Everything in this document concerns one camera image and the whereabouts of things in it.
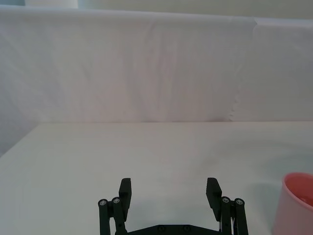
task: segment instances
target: white curtain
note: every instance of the white curtain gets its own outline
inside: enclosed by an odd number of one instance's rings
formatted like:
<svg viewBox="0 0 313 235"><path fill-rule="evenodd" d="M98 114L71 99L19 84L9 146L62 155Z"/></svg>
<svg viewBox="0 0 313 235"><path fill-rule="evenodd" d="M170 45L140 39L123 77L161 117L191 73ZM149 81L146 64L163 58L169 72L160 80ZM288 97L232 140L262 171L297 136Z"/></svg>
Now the white curtain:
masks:
<svg viewBox="0 0 313 235"><path fill-rule="evenodd" d="M0 151L40 122L313 120L313 22L0 8Z"/></svg>
<svg viewBox="0 0 313 235"><path fill-rule="evenodd" d="M311 0L78 0L78 6L107 10L313 19Z"/></svg>

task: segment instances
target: white fabric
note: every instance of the white fabric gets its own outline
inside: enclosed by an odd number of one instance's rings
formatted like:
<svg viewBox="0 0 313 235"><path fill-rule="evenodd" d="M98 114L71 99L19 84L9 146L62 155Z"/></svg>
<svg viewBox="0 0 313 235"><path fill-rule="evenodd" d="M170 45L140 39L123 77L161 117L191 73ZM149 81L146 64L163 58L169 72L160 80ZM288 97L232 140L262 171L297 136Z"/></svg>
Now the white fabric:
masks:
<svg viewBox="0 0 313 235"><path fill-rule="evenodd" d="M0 7L0 150L39 122L313 120L312 25Z"/></svg>
<svg viewBox="0 0 313 235"><path fill-rule="evenodd" d="M26 6L78 8L77 0L25 0Z"/></svg>
<svg viewBox="0 0 313 235"><path fill-rule="evenodd" d="M79 8L313 19L311 0L77 0Z"/></svg>
<svg viewBox="0 0 313 235"><path fill-rule="evenodd" d="M313 173L312 140L312 122L42 124L0 158L0 234L99 235L97 202L123 177L129 232L217 230L205 196L216 177L223 196L245 200L249 234L271 235L283 176Z"/></svg>

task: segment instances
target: wall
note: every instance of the wall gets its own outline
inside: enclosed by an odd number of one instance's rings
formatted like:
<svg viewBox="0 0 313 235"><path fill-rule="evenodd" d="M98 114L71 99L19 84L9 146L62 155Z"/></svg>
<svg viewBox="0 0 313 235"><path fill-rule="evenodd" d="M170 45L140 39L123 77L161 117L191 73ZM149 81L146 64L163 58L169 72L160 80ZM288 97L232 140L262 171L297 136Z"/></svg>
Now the wall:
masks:
<svg viewBox="0 0 313 235"><path fill-rule="evenodd" d="M19 5L24 6L25 0L0 0L0 5Z"/></svg>
<svg viewBox="0 0 313 235"><path fill-rule="evenodd" d="M41 122L313 121L313 21L0 7L0 152Z"/></svg>
<svg viewBox="0 0 313 235"><path fill-rule="evenodd" d="M311 0L78 0L81 8L313 19Z"/></svg>
<svg viewBox="0 0 313 235"><path fill-rule="evenodd" d="M26 6L77 8L77 0L25 0Z"/></svg>

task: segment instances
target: white table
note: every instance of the white table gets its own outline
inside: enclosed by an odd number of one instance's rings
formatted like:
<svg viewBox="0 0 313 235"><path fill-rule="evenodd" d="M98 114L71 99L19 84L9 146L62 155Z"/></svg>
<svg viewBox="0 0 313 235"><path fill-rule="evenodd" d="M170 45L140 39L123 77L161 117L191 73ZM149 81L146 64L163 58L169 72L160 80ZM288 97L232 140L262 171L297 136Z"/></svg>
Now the white table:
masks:
<svg viewBox="0 0 313 235"><path fill-rule="evenodd" d="M97 235L97 202L123 177L128 231L217 229L205 196L215 177L245 200L249 233L269 235L282 176L312 166L312 122L42 124L0 158L0 234Z"/></svg>

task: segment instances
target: pink cup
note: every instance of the pink cup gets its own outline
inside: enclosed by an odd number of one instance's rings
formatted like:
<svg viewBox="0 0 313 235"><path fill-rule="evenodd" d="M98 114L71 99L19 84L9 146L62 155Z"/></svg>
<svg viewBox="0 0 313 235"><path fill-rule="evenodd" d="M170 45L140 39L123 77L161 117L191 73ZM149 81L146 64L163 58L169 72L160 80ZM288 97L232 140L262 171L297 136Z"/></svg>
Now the pink cup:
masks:
<svg viewBox="0 0 313 235"><path fill-rule="evenodd" d="M313 235L313 175L284 177L273 235Z"/></svg>

